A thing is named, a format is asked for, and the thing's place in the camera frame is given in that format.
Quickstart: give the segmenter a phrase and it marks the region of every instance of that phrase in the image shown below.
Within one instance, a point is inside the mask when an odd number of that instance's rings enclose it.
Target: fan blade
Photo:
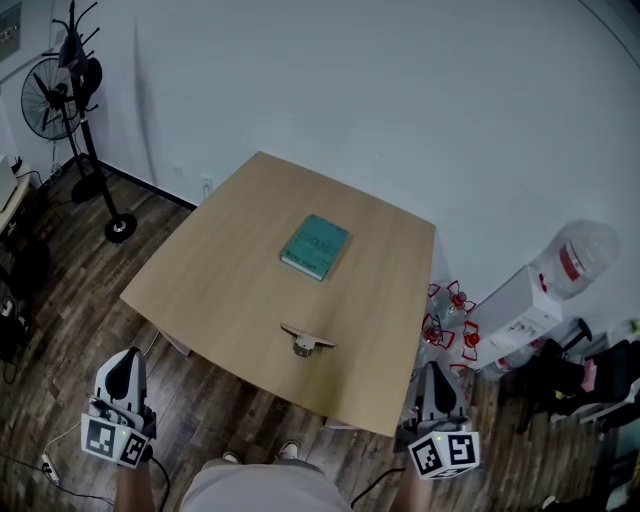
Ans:
[[[49,119],[49,107],[44,111],[44,117],[42,118],[42,131],[47,128],[47,120]]]
[[[37,73],[33,74],[33,78],[36,79],[36,82],[38,82],[38,87],[40,87],[40,90],[42,91],[42,94],[44,94],[44,97],[47,99],[47,101],[49,100],[49,91],[47,90],[47,88],[44,86],[44,82],[42,80],[40,80],[40,77],[38,76]]]

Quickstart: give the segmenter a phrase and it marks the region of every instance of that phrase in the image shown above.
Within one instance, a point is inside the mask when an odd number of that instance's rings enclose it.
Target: white shirt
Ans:
[[[221,465],[198,473],[182,512],[347,512],[351,508],[323,474],[295,466]]]

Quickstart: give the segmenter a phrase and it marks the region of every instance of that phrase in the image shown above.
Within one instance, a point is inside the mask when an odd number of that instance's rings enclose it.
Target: dark wood flooring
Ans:
[[[69,199],[77,179],[69,171],[51,199]],[[145,350],[155,331],[118,296],[144,262],[189,212],[132,183],[109,177],[117,205],[135,212],[139,226],[122,245],[105,241],[108,214],[98,198],[83,205],[57,204],[40,222],[52,254],[48,283],[34,301],[34,328],[17,357],[13,385],[0,383],[0,452],[40,465],[46,443],[80,419],[96,370],[131,345]],[[302,456],[335,481],[347,500],[382,471],[402,465],[388,438],[364,431],[323,428],[323,418],[246,384],[196,354],[184,358],[159,338],[148,356],[149,405],[158,415],[156,457],[172,483],[165,510],[177,510],[193,476],[208,459],[233,450],[247,462],[272,460],[280,443],[294,438]],[[497,404],[497,387],[478,380],[472,417],[482,437],[482,466],[436,484],[433,510],[538,510],[549,494],[581,497],[591,487],[597,456],[595,430],[571,420],[551,426],[536,417],[529,432],[515,434],[523,404]],[[113,498],[116,467],[86,456],[79,429],[49,449],[63,486]],[[164,480],[152,467],[156,501]],[[386,510],[398,474],[356,506]],[[108,510],[109,505],[63,494],[44,475],[0,459],[0,503],[8,511]]]

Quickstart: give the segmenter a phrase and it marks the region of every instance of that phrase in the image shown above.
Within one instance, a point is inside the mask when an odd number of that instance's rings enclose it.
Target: silver bracket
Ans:
[[[333,348],[336,346],[336,344],[331,341],[316,338],[315,336],[311,336],[306,332],[299,331],[298,329],[294,329],[293,327],[289,327],[285,324],[280,324],[280,328],[284,332],[293,336],[293,351],[300,357],[309,357],[316,345],[327,348]]]

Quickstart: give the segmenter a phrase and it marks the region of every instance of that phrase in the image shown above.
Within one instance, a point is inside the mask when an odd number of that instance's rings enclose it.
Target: black coat rack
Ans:
[[[96,149],[93,145],[93,138],[91,137],[91,130],[89,129],[89,121],[85,116],[87,112],[98,108],[98,105],[95,105],[92,108],[87,108],[87,103],[89,102],[91,94],[93,94],[100,85],[100,82],[102,80],[102,68],[100,67],[100,63],[97,59],[89,59],[89,57],[91,57],[94,52],[92,51],[88,55],[86,55],[83,46],[96,33],[100,31],[100,28],[96,28],[83,41],[82,36],[78,34],[78,26],[83,16],[87,14],[87,12],[89,12],[91,9],[93,9],[96,5],[98,5],[98,2],[94,2],[92,5],[90,5],[78,17],[78,20],[74,22],[75,0],[73,0],[71,2],[71,6],[69,7],[68,24],[61,20],[51,20],[52,23],[63,25],[67,30],[67,36],[62,43],[59,53],[44,53],[43,57],[58,57],[58,66],[69,70],[69,74],[71,75],[73,96],[67,96],[66,94],[61,95],[59,97],[59,101],[62,103],[61,112],[65,127],[67,129],[67,134],[69,136],[69,141],[71,143],[71,149],[73,151],[76,162],[80,162],[78,150],[73,142],[73,137],[70,133],[69,119],[65,106],[65,103],[75,101],[78,114],[80,115],[80,127],[82,129],[82,135],[87,146],[87,153],[89,154],[89,162],[93,167],[95,176],[95,178],[93,179],[95,180],[95,182],[97,182],[97,185],[102,192],[104,201],[105,203],[107,203],[109,213],[111,214],[111,219],[105,226],[104,235],[110,242],[120,243],[124,242],[131,235],[133,235],[138,223],[136,218],[132,214],[118,213],[118,210],[113,203],[113,198],[109,193],[109,188],[107,187],[107,182],[104,174],[102,174],[100,162],[96,154]],[[83,174],[83,178],[89,178],[89,175],[85,176],[84,173],[81,174]],[[91,188],[95,186],[95,183],[89,183],[86,186]]]

